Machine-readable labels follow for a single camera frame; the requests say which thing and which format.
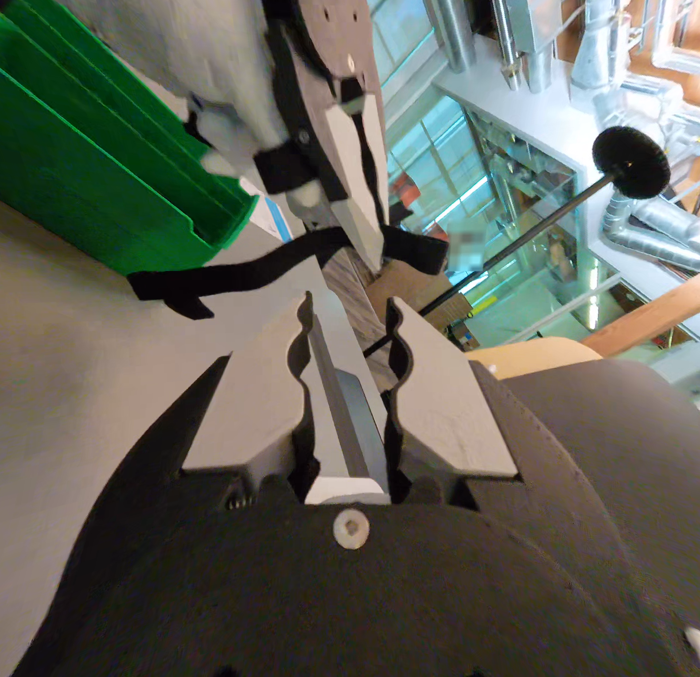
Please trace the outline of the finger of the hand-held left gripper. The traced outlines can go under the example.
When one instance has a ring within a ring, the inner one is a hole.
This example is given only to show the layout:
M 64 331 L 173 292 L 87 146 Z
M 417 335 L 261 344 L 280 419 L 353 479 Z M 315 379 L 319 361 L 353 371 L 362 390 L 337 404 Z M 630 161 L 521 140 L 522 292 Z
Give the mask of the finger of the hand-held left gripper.
M 347 196 L 343 201 L 332 202 L 333 212 L 364 263 L 378 272 L 384 238 L 363 169 L 363 147 L 358 130 L 352 117 L 338 104 L 328 108 L 326 121 L 337 155 L 336 173 Z
M 372 190 L 376 191 L 379 201 L 380 224 L 389 224 L 389 186 L 387 171 L 387 154 L 384 145 L 382 123 L 375 95 L 366 93 L 363 104 L 363 130 L 368 149 L 372 156 Z

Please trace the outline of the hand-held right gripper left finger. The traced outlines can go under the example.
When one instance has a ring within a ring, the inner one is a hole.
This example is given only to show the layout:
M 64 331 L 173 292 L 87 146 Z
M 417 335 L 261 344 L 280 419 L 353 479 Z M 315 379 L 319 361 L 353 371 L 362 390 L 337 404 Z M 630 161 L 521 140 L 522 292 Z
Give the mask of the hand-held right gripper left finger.
M 264 478 L 278 475 L 306 500 L 320 472 L 310 390 L 302 378 L 313 326 L 313 297 L 303 292 L 244 349 L 232 351 L 183 471 L 236 472 L 255 492 Z

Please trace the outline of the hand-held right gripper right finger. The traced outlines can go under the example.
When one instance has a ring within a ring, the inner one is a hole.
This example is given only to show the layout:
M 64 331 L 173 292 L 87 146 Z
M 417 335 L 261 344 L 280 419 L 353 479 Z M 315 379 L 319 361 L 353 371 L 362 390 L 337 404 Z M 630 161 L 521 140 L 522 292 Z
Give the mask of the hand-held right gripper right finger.
M 384 435 L 389 494 L 405 501 L 419 479 L 459 499 L 467 478 L 516 480 L 519 471 L 466 355 L 403 299 L 386 307 L 389 393 Z

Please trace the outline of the person's left hand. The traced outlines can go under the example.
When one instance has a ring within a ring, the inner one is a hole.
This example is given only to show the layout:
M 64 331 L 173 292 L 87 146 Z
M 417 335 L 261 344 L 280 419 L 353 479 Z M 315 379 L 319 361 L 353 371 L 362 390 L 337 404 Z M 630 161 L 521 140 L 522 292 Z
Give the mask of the person's left hand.
M 192 135 L 210 147 L 202 165 L 234 176 L 290 140 L 267 44 L 293 0 L 55 0 L 121 60 L 187 100 Z

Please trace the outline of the orange box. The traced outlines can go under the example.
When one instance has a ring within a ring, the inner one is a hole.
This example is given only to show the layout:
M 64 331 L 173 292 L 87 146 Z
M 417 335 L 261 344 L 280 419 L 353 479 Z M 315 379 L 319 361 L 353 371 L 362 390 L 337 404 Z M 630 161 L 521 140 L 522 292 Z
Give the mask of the orange box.
M 420 196 L 420 189 L 413 179 L 405 172 L 398 174 L 390 182 L 389 202 L 391 206 L 400 203 L 408 209 Z

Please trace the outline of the white and blue paper sheet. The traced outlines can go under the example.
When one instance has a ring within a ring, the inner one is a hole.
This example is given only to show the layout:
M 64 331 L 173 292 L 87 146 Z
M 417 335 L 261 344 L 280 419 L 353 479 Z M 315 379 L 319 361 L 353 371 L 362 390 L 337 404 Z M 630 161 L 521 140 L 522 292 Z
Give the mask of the white and blue paper sheet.
M 282 243 L 292 241 L 293 232 L 279 205 L 245 178 L 240 179 L 240 186 L 256 200 L 249 221 Z

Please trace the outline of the cardboard boxes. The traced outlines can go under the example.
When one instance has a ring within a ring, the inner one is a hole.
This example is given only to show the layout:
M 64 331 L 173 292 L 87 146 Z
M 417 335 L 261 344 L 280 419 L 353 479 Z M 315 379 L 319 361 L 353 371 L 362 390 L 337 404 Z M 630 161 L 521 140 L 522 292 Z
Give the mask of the cardboard boxes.
M 390 297 L 399 297 L 416 312 L 451 287 L 442 271 L 436 276 L 423 274 L 405 262 L 392 260 L 366 288 L 365 293 L 382 324 L 386 322 L 386 305 Z M 425 319 L 443 332 L 452 322 L 472 316 L 466 297 L 457 293 L 428 314 Z

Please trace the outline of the black and white book stand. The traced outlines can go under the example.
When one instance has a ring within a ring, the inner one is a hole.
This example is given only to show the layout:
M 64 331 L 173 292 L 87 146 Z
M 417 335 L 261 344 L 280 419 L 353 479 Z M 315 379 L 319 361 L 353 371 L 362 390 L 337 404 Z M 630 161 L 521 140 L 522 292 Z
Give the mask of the black and white book stand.
M 459 499 L 419 479 L 320 473 L 294 600 L 304 676 L 698 676 L 699 454 L 661 441 L 594 359 L 516 380 L 470 360 L 516 480 L 467 478 Z

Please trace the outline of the wooden ceiling beam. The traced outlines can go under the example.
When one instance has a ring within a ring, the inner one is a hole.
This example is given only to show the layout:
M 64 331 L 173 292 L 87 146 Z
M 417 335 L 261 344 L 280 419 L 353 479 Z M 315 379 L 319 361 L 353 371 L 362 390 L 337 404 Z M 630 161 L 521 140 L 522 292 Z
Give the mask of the wooden ceiling beam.
M 600 357 L 616 357 L 699 314 L 699 276 L 625 314 L 581 341 Z

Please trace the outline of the black floor lamp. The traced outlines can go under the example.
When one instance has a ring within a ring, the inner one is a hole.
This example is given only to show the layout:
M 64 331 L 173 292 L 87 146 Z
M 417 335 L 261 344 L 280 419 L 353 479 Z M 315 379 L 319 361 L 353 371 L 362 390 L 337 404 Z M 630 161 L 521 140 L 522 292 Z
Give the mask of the black floor lamp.
M 669 184 L 670 165 L 665 152 L 649 136 L 632 127 L 611 127 L 602 131 L 592 146 L 592 158 L 601 178 L 563 206 L 520 235 L 503 250 L 489 258 L 482 267 L 472 271 L 458 283 L 452 285 L 427 305 L 418 314 L 425 318 L 438 307 L 498 264 L 518 252 L 526 244 L 555 225 L 560 219 L 582 206 L 608 185 L 633 200 L 648 200 L 659 195 Z

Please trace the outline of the green plastic bin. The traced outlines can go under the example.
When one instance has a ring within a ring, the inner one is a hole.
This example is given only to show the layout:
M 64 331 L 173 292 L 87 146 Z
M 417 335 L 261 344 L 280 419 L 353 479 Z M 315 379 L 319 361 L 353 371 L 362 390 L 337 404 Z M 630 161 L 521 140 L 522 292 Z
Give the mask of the green plastic bin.
M 54 0 L 1 0 L 1 200 L 126 276 L 204 266 L 260 200 Z

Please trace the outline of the round silver air duct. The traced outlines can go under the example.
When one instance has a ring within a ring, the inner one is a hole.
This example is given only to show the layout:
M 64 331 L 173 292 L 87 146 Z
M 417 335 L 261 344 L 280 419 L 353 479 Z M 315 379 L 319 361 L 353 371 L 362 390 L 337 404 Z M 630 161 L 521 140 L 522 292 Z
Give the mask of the round silver air duct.
M 450 69 L 455 73 L 464 73 L 476 62 L 466 0 L 434 1 L 438 29 L 442 34 Z

